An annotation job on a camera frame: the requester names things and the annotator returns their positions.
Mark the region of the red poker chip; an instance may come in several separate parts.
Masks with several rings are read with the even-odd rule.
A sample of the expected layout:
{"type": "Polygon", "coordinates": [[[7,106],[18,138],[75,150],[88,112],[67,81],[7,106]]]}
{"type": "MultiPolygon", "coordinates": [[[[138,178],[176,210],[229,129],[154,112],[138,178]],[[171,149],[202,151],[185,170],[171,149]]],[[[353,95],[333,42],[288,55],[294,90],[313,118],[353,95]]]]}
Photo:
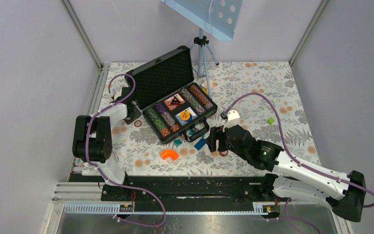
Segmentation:
{"type": "Polygon", "coordinates": [[[222,156],[222,157],[225,157],[225,156],[228,155],[228,153],[229,153],[229,150],[226,150],[226,151],[220,151],[220,152],[219,152],[219,155],[222,156]]]}
{"type": "Polygon", "coordinates": [[[135,126],[135,127],[141,127],[141,126],[142,126],[142,121],[140,121],[140,120],[136,120],[136,121],[134,122],[134,126],[135,126]]]}

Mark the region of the black poker set case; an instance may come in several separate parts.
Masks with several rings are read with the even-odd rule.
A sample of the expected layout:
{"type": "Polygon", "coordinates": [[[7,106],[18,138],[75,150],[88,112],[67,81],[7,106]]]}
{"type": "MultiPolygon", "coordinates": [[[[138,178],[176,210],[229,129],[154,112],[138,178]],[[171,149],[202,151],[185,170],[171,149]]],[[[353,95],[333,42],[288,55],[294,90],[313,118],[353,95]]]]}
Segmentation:
{"type": "Polygon", "coordinates": [[[194,82],[190,49],[187,46],[179,46],[164,55],[131,69],[127,72],[127,75],[129,75],[126,79],[127,84],[134,88],[136,106],[163,144],[168,144],[178,137],[183,137],[187,142],[193,142],[189,139],[190,130],[205,129],[206,132],[209,131],[210,126],[207,120],[216,114],[218,106],[209,98],[200,85],[194,82]],[[192,84],[196,85],[206,94],[207,98],[214,105],[212,108],[206,109],[199,102],[196,96],[189,90],[192,84]],[[165,106],[164,100],[176,93],[179,93],[185,99],[185,103],[170,111],[165,106]],[[148,108],[153,108],[166,127],[170,128],[158,112],[155,106],[157,103],[164,105],[180,127],[177,132],[172,133],[169,137],[161,136],[146,113],[148,108]],[[193,121],[182,126],[175,115],[188,107],[191,107],[198,116],[193,121]]]}

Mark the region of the black all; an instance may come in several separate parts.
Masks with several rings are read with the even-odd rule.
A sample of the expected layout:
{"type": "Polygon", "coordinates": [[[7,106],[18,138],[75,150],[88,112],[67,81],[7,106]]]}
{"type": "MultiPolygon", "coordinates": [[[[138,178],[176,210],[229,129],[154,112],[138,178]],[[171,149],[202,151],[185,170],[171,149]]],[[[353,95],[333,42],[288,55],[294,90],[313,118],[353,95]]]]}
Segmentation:
{"type": "Polygon", "coordinates": [[[182,97],[180,97],[179,95],[174,95],[170,98],[168,98],[166,101],[165,101],[165,104],[168,106],[168,108],[170,110],[178,107],[179,105],[183,104],[185,101],[182,97]]]}

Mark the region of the blue card deck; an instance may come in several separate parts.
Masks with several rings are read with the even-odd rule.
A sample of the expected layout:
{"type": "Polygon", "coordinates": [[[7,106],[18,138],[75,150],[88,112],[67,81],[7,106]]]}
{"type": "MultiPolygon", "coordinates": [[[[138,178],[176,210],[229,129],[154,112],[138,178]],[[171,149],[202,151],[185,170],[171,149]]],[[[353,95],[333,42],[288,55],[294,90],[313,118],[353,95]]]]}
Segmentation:
{"type": "Polygon", "coordinates": [[[197,116],[197,113],[191,107],[188,107],[175,115],[176,119],[182,126],[193,121],[197,116]]]}

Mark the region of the blue small blind button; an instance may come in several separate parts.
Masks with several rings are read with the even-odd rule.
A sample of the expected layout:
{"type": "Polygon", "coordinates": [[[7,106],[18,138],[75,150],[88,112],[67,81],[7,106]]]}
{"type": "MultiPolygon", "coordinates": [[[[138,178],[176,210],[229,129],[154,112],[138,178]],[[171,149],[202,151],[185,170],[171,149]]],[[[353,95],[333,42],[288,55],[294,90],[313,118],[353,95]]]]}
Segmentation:
{"type": "Polygon", "coordinates": [[[185,124],[187,124],[188,122],[190,122],[190,121],[192,121],[192,116],[189,116],[188,118],[187,117],[182,117],[182,116],[180,116],[180,119],[181,119],[181,121],[182,121],[182,125],[185,125],[185,124]]]}

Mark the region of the yellow big blind button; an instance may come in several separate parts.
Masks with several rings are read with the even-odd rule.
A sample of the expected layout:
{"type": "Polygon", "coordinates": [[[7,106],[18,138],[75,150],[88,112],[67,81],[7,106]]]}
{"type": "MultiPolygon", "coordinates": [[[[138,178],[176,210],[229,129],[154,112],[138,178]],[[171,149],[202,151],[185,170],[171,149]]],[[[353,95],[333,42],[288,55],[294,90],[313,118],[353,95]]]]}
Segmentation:
{"type": "Polygon", "coordinates": [[[180,116],[182,116],[182,117],[187,117],[187,118],[188,118],[189,116],[191,116],[191,114],[190,114],[189,111],[183,111],[183,112],[180,113],[179,117],[180,117],[180,116]]]}

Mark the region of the orange curved toy block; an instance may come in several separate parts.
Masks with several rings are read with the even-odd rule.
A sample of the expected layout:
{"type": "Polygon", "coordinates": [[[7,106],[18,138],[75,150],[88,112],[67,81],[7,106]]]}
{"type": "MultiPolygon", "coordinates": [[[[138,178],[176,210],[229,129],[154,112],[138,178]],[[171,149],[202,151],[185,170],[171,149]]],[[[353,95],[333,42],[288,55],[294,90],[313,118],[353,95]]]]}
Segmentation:
{"type": "Polygon", "coordinates": [[[160,153],[160,156],[163,160],[172,159],[177,160],[179,158],[178,153],[175,150],[164,150],[160,153]]]}

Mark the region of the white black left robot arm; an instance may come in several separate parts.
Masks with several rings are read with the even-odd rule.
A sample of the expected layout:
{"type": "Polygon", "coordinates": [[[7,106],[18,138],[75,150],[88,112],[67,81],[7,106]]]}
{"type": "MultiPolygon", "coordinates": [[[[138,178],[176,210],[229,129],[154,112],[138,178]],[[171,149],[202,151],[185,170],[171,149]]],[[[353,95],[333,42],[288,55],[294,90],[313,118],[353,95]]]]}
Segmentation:
{"type": "Polygon", "coordinates": [[[72,153],[76,158],[94,166],[107,185],[114,186],[113,194],[119,200],[131,196],[131,186],[124,182],[126,173],[111,157],[113,152],[112,130],[115,124],[133,123],[141,116],[133,104],[132,88],[122,88],[121,96],[114,98],[108,110],[90,115],[79,115],[75,120],[72,153]]]}

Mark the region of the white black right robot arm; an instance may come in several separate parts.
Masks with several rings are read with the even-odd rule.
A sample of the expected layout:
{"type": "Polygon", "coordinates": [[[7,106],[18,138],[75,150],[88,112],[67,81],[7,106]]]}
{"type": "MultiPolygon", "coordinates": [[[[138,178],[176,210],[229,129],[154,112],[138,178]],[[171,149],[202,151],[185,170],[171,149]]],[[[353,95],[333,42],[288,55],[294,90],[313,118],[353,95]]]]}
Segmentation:
{"type": "Polygon", "coordinates": [[[260,187],[264,200],[295,197],[320,204],[348,221],[361,221],[366,194],[361,172],[347,174],[292,159],[281,146],[257,140],[239,125],[212,127],[206,144],[211,152],[230,151],[254,168],[267,171],[260,187]]]}

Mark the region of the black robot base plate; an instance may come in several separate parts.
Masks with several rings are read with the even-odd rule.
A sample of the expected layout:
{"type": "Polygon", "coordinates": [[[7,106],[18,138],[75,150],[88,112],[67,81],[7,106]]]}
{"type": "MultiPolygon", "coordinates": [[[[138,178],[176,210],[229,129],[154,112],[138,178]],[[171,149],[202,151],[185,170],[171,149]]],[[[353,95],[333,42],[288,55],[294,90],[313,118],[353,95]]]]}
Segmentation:
{"type": "Polygon", "coordinates": [[[254,202],[285,202],[271,176],[128,176],[104,185],[101,201],[129,202],[137,212],[250,212],[254,202]]]}

